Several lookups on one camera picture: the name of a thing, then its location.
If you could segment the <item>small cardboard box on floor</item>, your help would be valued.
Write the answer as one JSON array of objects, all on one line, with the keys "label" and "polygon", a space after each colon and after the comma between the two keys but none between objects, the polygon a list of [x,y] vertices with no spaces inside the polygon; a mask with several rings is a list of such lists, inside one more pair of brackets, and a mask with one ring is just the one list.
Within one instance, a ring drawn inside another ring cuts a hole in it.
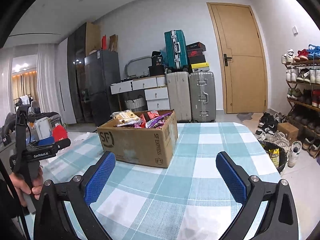
[{"label": "small cardboard box on floor", "polygon": [[293,126],[291,123],[279,123],[277,130],[286,135],[286,139],[289,141],[290,145],[297,140],[299,129],[296,126]]}]

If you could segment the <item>purple candy bag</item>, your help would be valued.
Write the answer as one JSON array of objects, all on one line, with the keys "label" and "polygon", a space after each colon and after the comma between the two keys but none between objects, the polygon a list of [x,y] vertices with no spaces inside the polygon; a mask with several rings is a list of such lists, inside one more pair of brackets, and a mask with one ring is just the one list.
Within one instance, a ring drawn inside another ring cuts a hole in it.
[{"label": "purple candy bag", "polygon": [[116,124],[116,127],[120,127],[120,128],[140,128],[140,123],[141,123],[141,119],[140,120],[133,120],[130,122],[125,122],[122,124]]}]

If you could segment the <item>blue checkered tablecloth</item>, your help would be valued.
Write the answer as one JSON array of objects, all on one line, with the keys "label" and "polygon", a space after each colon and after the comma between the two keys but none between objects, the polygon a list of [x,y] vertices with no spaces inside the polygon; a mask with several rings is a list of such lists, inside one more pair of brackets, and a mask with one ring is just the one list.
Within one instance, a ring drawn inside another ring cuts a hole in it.
[{"label": "blue checkered tablecloth", "polygon": [[225,151],[250,175],[280,174],[253,133],[236,122],[178,124],[168,168],[117,162],[91,205],[113,239],[219,239],[240,210],[216,168]]}]

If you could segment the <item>black refrigerator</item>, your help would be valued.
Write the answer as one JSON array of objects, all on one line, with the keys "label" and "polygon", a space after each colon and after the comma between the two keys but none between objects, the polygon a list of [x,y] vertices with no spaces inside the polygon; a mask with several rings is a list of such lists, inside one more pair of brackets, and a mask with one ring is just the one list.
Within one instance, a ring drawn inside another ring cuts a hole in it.
[{"label": "black refrigerator", "polygon": [[85,73],[93,121],[99,127],[119,111],[117,96],[111,93],[111,85],[120,82],[118,53],[97,50],[85,57]]}]

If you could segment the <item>red box on side table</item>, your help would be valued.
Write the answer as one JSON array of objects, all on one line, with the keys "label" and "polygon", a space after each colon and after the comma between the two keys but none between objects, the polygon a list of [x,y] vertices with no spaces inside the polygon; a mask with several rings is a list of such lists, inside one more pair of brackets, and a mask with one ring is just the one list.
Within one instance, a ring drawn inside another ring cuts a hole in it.
[{"label": "red box on side table", "polygon": [[52,137],[54,138],[55,142],[58,142],[63,139],[68,138],[67,131],[62,125],[57,125],[55,128],[52,130]]}]

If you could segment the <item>wooden shoe rack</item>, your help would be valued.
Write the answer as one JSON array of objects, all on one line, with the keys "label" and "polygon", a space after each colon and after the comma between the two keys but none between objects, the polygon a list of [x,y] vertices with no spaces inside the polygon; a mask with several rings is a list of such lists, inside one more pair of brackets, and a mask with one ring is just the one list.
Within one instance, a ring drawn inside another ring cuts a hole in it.
[{"label": "wooden shoe rack", "polygon": [[319,60],[285,64],[290,124],[298,128],[297,138],[314,159],[319,156]]}]

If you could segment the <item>wooden door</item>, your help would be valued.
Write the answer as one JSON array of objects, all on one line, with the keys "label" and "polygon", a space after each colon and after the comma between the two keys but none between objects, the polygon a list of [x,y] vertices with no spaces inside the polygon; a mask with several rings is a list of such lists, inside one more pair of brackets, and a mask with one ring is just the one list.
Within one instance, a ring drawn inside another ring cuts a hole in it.
[{"label": "wooden door", "polygon": [[249,5],[208,3],[221,66],[226,113],[267,109],[267,71],[260,30]]}]

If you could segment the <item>white drawer desk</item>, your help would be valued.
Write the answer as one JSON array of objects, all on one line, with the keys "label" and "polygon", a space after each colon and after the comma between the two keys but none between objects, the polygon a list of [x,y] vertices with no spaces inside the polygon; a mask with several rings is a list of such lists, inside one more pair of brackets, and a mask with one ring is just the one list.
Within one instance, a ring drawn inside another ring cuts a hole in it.
[{"label": "white drawer desk", "polygon": [[169,94],[165,75],[144,77],[111,85],[111,94],[119,95],[125,92],[142,90],[149,111],[169,110]]}]

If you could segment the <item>woven laundry basket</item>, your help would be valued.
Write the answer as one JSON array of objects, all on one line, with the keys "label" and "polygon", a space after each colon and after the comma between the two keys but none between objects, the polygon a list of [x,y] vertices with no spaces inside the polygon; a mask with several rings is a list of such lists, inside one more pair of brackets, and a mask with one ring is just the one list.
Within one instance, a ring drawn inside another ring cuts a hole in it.
[{"label": "woven laundry basket", "polygon": [[130,109],[133,112],[145,111],[148,109],[146,100],[144,98],[125,100],[125,106],[127,109]]}]

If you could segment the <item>beige suitcase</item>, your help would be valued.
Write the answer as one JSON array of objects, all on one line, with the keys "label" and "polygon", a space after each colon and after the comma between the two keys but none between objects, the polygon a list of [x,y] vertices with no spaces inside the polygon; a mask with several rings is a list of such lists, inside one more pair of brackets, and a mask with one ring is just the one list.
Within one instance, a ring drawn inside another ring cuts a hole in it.
[{"label": "beige suitcase", "polygon": [[189,73],[175,72],[166,75],[170,108],[176,113],[177,121],[190,122],[191,103]]}]

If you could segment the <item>purple white snack bag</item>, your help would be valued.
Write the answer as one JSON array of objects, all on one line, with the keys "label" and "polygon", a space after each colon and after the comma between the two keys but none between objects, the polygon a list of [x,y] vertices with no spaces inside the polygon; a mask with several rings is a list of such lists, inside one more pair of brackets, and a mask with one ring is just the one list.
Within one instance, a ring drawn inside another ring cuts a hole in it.
[{"label": "purple white snack bag", "polygon": [[146,122],[146,128],[161,128],[165,124],[166,120],[169,116],[171,116],[171,112],[160,115],[157,118],[151,119]]}]

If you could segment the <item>white curtain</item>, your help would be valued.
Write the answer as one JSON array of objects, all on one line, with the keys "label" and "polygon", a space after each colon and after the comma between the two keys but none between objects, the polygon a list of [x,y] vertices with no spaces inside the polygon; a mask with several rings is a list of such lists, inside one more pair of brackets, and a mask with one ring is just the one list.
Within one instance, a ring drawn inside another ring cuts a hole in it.
[{"label": "white curtain", "polygon": [[39,44],[37,49],[37,92],[41,112],[60,112],[55,81],[55,44]]}]

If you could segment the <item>red white balloon snack bag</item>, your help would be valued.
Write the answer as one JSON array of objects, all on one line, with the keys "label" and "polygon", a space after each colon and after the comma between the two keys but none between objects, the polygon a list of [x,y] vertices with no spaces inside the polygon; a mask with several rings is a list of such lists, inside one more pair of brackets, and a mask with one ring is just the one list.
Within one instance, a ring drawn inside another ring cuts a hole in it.
[{"label": "red white balloon snack bag", "polygon": [[140,128],[146,128],[146,119],[144,114],[140,116],[140,119],[141,119]]}]

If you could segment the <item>red black candy packet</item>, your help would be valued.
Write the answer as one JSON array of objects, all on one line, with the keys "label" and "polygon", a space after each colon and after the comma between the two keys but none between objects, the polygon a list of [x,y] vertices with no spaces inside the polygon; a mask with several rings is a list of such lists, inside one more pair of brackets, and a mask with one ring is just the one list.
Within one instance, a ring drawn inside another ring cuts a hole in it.
[{"label": "red black candy packet", "polygon": [[148,117],[151,119],[157,118],[160,116],[160,114],[158,113],[158,111],[148,111],[147,112]]}]

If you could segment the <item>stack of shoe boxes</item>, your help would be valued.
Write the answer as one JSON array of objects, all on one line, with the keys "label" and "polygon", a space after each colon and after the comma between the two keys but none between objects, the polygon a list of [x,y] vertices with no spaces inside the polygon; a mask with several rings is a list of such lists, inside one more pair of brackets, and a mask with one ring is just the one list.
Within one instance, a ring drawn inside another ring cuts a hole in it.
[{"label": "stack of shoe boxes", "polygon": [[204,52],[206,46],[201,42],[195,42],[186,46],[187,57],[189,62],[189,73],[208,72],[209,63],[206,61]]}]

